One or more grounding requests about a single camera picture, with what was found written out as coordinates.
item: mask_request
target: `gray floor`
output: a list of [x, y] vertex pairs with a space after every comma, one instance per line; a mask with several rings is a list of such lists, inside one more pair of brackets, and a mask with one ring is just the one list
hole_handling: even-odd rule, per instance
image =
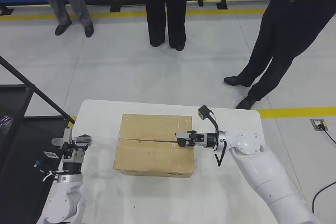
[[[51, 13], [49, 7], [19, 7], [15, 13], [37, 11]], [[86, 99], [234, 108], [248, 89], [226, 86], [222, 79], [238, 74], [248, 62], [261, 15], [186, 20], [188, 40], [182, 52], [167, 43], [151, 47], [144, 17], [95, 19], [89, 39], [76, 20], [60, 37], [54, 35], [55, 20], [2, 21], [0, 54], [73, 116]], [[0, 66], [0, 84], [10, 83], [20, 82]], [[254, 109], [310, 106], [336, 106], [336, 16]], [[55, 114], [38, 97], [26, 113]], [[309, 119], [262, 122], [266, 142], [311, 208], [314, 194], [336, 180], [336, 147], [324, 133], [313, 130]], [[336, 140], [336, 117], [324, 119]], [[315, 209], [322, 221], [336, 223], [336, 186], [319, 196]]]

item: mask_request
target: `floor power socket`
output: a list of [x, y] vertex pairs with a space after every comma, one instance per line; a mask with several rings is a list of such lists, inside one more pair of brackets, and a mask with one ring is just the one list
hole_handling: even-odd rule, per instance
[[322, 132], [324, 131], [322, 128], [319, 128], [319, 124], [322, 124], [325, 126], [325, 129], [328, 130], [326, 123], [324, 121], [324, 119], [310, 119], [312, 126], [314, 127], [314, 129], [318, 132]]

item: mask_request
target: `black trousers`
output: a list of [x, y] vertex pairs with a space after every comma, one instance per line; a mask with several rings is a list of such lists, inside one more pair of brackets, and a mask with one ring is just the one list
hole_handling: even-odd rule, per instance
[[150, 43], [159, 45], [165, 41], [166, 10], [168, 18], [169, 45], [172, 48], [184, 44], [186, 0], [147, 0], [147, 21]]
[[336, 0], [270, 0], [249, 63], [238, 80], [261, 100], [279, 84], [295, 57], [304, 52], [336, 14]]

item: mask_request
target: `leather shoe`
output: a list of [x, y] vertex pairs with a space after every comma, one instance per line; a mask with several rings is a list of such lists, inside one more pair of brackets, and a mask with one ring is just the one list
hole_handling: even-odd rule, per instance
[[251, 86], [251, 85], [246, 85], [246, 84], [241, 83], [237, 76], [226, 77], [224, 78], [224, 82], [230, 86], [236, 86], [236, 85], [242, 85], [245, 87]]
[[256, 100], [254, 100], [251, 96], [247, 96], [245, 99], [243, 99], [237, 106], [237, 109], [243, 109], [243, 110], [250, 110], [251, 107], [254, 105]]
[[88, 26], [85, 26], [85, 34], [87, 38], [90, 38], [95, 32], [94, 24], [91, 23]]
[[162, 42], [160, 42], [160, 43], [158, 43], [158, 44], [151, 44], [151, 45], [152, 45], [152, 47], [156, 48], [156, 47], [162, 45], [165, 41], [166, 41], [166, 39], [163, 39]]
[[181, 52], [185, 47], [185, 43], [181, 44], [181, 45], [178, 45], [175, 49], [179, 52]]
[[72, 21], [70, 20], [66, 24], [58, 25], [56, 30], [55, 30], [55, 35], [59, 36], [59, 35], [63, 34], [66, 31], [67, 27], [69, 27], [71, 24], [72, 24]]

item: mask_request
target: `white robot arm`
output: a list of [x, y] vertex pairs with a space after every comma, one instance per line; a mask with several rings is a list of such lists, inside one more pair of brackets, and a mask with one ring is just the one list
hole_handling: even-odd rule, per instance
[[215, 133], [176, 133], [179, 146], [203, 146], [221, 152], [218, 166], [226, 150], [234, 158], [251, 188], [266, 202], [279, 224], [320, 224], [306, 204], [293, 190], [291, 180], [279, 159], [255, 133], [231, 137], [219, 131], [210, 110], [202, 106], [198, 115], [208, 118], [216, 127]]
[[[35, 167], [47, 176], [57, 176], [54, 186], [54, 195], [46, 201], [41, 217], [37, 224], [71, 223], [81, 224], [85, 213], [86, 202], [80, 188], [83, 184], [81, 166], [85, 158], [85, 152], [91, 145], [90, 136], [80, 136], [72, 139], [72, 129], [66, 128], [63, 138], [56, 138], [53, 145], [60, 146], [62, 152], [63, 169], [57, 171], [43, 171], [39, 163]], [[52, 152], [45, 153], [49, 158], [60, 159]]]

